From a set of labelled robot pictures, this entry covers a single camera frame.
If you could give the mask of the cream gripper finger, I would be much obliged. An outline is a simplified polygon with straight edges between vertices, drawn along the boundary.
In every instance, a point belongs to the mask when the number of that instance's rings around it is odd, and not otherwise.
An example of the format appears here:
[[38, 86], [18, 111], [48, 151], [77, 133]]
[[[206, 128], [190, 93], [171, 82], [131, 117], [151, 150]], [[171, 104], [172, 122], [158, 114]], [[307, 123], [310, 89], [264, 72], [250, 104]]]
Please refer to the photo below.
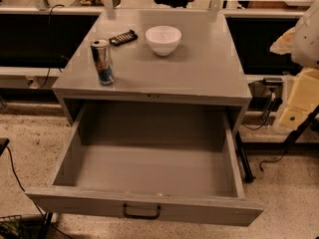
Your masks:
[[280, 126], [297, 129], [319, 106], [319, 70], [304, 68], [294, 79]]
[[288, 29], [270, 46], [270, 52], [278, 55], [290, 54], [294, 34], [295, 28]]

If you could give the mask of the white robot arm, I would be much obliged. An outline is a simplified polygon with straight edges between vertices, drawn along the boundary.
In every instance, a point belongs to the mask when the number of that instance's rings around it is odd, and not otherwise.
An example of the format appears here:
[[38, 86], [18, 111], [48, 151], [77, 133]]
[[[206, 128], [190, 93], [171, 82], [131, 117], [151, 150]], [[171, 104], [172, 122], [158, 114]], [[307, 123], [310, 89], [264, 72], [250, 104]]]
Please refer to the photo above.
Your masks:
[[316, 0], [270, 47], [278, 55], [290, 54], [302, 67], [293, 79], [288, 99], [276, 118], [278, 126], [297, 129], [319, 106], [319, 1]]

